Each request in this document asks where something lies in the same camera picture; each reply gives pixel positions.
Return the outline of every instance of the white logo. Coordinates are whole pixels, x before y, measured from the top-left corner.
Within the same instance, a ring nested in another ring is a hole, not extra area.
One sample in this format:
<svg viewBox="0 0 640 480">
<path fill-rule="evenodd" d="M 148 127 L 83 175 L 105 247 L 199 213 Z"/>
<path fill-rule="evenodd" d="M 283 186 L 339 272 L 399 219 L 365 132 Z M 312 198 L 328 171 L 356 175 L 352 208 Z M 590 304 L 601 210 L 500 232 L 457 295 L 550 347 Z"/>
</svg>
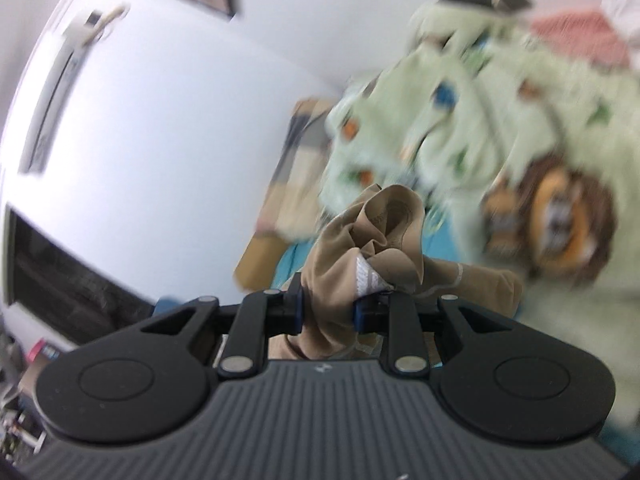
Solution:
<svg viewBox="0 0 640 480">
<path fill-rule="evenodd" d="M 325 372 L 330 372 L 334 367 L 332 367 L 331 365 L 328 365 L 327 363 L 322 363 L 318 366 L 316 366 L 315 370 L 316 372 L 320 372 L 321 374 L 324 374 Z"/>
</svg>

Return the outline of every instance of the ribbed surface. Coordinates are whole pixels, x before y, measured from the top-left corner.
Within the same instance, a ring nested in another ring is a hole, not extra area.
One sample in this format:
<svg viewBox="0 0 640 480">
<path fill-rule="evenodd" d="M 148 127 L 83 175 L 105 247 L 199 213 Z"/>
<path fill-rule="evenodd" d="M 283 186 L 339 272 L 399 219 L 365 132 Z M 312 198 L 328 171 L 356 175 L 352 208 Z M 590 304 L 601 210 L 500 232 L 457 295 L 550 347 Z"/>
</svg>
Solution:
<svg viewBox="0 0 640 480">
<path fill-rule="evenodd" d="M 452 423 L 430 389 L 377 362 L 271 363 L 227 382 L 196 420 L 124 449 L 57 442 L 33 480 L 617 479 L 624 468 L 592 441 L 522 450 Z"/>
</svg>

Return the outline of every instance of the pink cloth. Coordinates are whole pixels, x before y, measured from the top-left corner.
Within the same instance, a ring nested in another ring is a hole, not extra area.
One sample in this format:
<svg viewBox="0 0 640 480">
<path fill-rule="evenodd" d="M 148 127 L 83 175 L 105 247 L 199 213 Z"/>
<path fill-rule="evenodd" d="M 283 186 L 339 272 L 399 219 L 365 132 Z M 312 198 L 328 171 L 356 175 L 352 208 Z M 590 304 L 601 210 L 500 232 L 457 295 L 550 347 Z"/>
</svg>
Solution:
<svg viewBox="0 0 640 480">
<path fill-rule="evenodd" d="M 606 66 L 629 66 L 629 51 L 600 10 L 576 10 L 538 18 L 531 30 L 558 54 Z"/>
</svg>

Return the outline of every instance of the beige fabric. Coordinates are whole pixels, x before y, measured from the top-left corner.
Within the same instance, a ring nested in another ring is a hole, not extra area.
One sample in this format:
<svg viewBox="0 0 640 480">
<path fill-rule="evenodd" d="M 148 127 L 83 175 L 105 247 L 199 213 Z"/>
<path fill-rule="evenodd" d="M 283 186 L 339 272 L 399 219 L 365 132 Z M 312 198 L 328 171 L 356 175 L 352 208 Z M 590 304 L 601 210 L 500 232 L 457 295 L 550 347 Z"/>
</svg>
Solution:
<svg viewBox="0 0 640 480">
<path fill-rule="evenodd" d="M 455 294 L 512 316 L 522 293 L 516 275 L 422 256 L 423 221 L 422 201 L 410 189 L 367 188 L 326 226 L 311 249 L 302 268 L 306 294 L 302 334 L 272 338 L 270 358 L 328 359 L 370 353 L 362 349 L 370 348 L 374 338 L 356 341 L 352 304 L 383 290 L 401 290 L 422 299 Z"/>
</svg>

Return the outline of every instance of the brown garment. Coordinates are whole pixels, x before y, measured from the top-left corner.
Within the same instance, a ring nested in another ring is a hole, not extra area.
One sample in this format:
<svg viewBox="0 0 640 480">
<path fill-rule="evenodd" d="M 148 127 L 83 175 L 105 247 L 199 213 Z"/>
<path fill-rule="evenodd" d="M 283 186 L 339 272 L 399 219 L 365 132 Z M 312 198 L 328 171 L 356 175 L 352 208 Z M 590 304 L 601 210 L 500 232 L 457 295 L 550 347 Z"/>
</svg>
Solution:
<svg viewBox="0 0 640 480">
<path fill-rule="evenodd" d="M 326 226 L 311 249 L 302 267 L 303 331 L 272 338 L 269 357 L 359 356 L 361 345 L 371 346 L 375 336 L 358 338 L 353 331 L 353 301 L 382 290 L 423 299 L 455 294 L 512 316 L 522 293 L 516 275 L 422 256 L 423 221 L 422 201 L 412 190 L 368 187 Z"/>
</svg>

